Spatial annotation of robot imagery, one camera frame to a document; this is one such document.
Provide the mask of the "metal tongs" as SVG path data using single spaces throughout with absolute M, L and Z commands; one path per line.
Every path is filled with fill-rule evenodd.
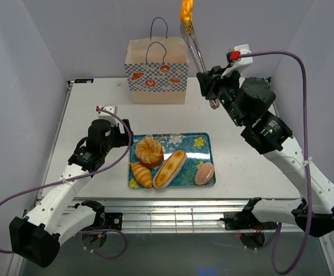
M 196 37 L 193 25 L 191 26 L 190 34 L 188 34 L 185 26 L 181 22 L 180 23 L 180 33 L 187 45 L 187 48 L 189 50 L 189 53 L 191 55 L 191 58 L 193 60 L 193 63 L 196 67 L 197 72 L 208 72 L 206 69 L 202 54 L 200 52 L 198 39 Z M 217 98 L 216 99 L 206 99 L 206 100 L 209 102 L 210 107 L 212 109 L 217 109 L 219 107 L 219 101 Z

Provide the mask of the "checkered paper bag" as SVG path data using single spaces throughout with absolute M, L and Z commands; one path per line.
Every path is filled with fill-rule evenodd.
M 135 104 L 185 104 L 189 60 L 181 37 L 153 35 L 131 40 L 124 68 Z

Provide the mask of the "twisted bread stick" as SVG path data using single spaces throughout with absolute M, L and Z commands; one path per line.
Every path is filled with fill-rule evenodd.
M 180 21 L 185 26 L 187 33 L 190 34 L 192 20 L 193 20 L 193 11 L 194 0 L 182 0 L 181 10 L 180 10 Z

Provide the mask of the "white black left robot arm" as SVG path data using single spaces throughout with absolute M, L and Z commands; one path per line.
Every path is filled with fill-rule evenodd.
M 14 253 L 39 265 L 49 266 L 61 245 L 84 228 L 100 229 L 105 223 L 104 207 L 91 200 L 78 205 L 71 214 L 63 212 L 78 192 L 93 178 L 113 148 L 133 144 L 133 132 L 127 119 L 118 125 L 106 119 L 92 121 L 88 135 L 81 139 L 68 159 L 59 184 L 23 218 L 15 217 L 9 225 Z

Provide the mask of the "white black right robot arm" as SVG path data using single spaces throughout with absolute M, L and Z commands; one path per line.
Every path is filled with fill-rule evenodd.
M 196 74 L 205 99 L 218 100 L 236 126 L 243 127 L 241 136 L 260 155 L 272 162 L 296 187 L 296 200 L 252 198 L 242 211 L 225 222 L 234 229 L 257 228 L 261 223 L 286 223 L 302 230 L 310 223 L 310 236 L 322 237 L 334 231 L 334 184 L 306 160 L 292 130 L 269 111 L 275 93 L 261 78 L 240 82 L 234 71 L 222 78 L 224 69 L 213 67 Z

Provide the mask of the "flat baguette bread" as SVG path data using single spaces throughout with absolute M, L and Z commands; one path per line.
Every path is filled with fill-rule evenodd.
M 153 179 L 153 187 L 163 189 L 170 185 L 177 177 L 187 160 L 187 153 L 183 150 L 175 151 L 167 158 Z

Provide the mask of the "sugared round bun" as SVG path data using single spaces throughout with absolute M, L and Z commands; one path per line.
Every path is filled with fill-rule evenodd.
M 164 160 L 164 152 L 159 141 L 152 137 L 142 139 L 135 149 L 139 163 L 147 168 L 155 168 Z

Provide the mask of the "striped croissant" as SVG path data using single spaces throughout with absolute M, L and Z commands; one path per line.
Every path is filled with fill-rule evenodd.
M 139 163 L 130 163 L 130 167 L 134 178 L 138 183 L 147 189 L 151 189 L 153 187 L 151 172 L 147 167 Z

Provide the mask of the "teal floral tray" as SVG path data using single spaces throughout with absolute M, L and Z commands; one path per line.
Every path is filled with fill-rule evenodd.
M 190 133 L 164 133 L 152 135 L 135 135 L 134 144 L 130 149 L 129 162 L 137 162 L 136 145 L 144 138 L 152 137 L 162 145 L 164 159 L 167 159 L 177 150 L 183 150 L 187 154 L 187 160 L 179 174 L 167 187 L 182 188 L 196 187 L 195 175 L 198 169 L 205 163 L 213 163 L 210 136 L 206 132 Z

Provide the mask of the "pink sugared bun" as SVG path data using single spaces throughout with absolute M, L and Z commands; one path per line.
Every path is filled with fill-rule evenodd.
M 210 179 L 213 177 L 214 171 L 215 169 L 212 163 L 210 162 L 203 163 L 196 172 L 195 184 L 200 186 L 208 183 Z

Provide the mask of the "aluminium frame rail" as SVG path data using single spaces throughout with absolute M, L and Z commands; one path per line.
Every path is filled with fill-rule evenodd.
M 125 200 L 100 199 L 107 213 L 122 213 L 122 232 L 224 233 L 221 220 L 240 212 L 247 200 Z

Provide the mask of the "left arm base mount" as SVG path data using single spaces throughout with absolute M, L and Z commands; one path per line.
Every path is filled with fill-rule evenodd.
M 104 213 L 104 225 L 105 229 L 122 230 L 123 213 Z

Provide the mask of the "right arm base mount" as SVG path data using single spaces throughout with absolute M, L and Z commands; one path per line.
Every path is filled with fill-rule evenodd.
M 246 230 L 253 229 L 254 226 L 249 216 L 243 212 L 225 212 L 219 220 L 223 222 L 225 230 Z

